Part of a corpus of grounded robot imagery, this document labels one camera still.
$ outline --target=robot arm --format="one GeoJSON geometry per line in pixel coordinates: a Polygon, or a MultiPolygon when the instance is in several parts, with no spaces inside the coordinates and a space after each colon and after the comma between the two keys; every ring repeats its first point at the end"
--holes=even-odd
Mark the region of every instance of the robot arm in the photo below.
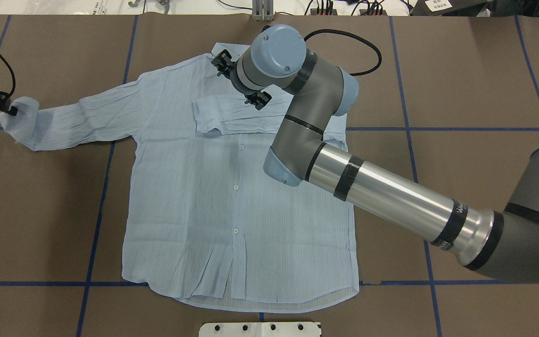
{"type": "Polygon", "coordinates": [[[357,99],[357,81],[306,48],[293,27],[264,30],[235,63],[225,51],[212,62],[257,109],[277,85],[293,100],[263,169],[289,186],[308,181],[452,252],[477,273],[539,282],[539,149],[503,213],[476,210],[322,141],[332,115],[357,99]]]}

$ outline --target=brown table surface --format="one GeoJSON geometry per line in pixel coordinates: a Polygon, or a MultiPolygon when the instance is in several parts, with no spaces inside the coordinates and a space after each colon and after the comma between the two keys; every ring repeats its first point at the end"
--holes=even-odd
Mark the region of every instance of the brown table surface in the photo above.
{"type": "MultiPolygon", "coordinates": [[[[539,143],[539,19],[290,17],[303,34],[348,30],[383,64],[357,77],[351,152],[477,208],[503,209],[539,143]]],[[[250,43],[249,15],[0,15],[17,91],[42,108],[250,43]]],[[[310,48],[349,72],[376,62],[354,40],[310,48]]],[[[0,62],[0,90],[11,85],[0,62]]],[[[357,209],[361,292],[302,315],[198,309],[123,282],[135,143],[31,152],[0,127],[0,336],[184,336],[203,322],[311,320],[324,337],[539,336],[539,285],[509,285],[357,209]]]]}

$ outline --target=shirt sleeve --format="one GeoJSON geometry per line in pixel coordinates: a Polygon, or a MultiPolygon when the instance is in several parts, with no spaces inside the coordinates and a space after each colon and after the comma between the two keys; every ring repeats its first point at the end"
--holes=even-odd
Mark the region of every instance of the shirt sleeve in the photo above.
{"type": "Polygon", "coordinates": [[[67,149],[92,141],[111,141],[135,136],[143,128],[159,94],[157,76],[81,98],[77,103],[39,110],[28,97],[13,102],[17,116],[0,113],[4,130],[32,151],[67,149]]]}

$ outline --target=shirt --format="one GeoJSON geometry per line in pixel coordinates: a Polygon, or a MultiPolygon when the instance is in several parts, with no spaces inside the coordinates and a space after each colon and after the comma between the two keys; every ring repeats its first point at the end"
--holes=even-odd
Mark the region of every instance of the shirt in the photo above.
{"type": "MultiPolygon", "coordinates": [[[[237,58],[246,45],[217,44],[237,58]]],[[[137,143],[122,277],[196,307],[297,313],[359,292],[353,206],[263,162],[291,96],[261,111],[199,55],[79,102],[19,98],[4,130],[33,151],[132,136],[137,143]]],[[[346,150],[346,115],[324,141],[346,150]]]]}

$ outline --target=label sticker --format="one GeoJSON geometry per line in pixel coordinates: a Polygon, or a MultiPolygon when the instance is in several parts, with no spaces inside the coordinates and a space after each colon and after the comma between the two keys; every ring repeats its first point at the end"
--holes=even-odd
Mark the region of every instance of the label sticker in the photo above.
{"type": "Polygon", "coordinates": [[[430,11],[441,11],[442,9],[452,8],[449,0],[427,0],[425,4],[428,6],[430,11]]]}

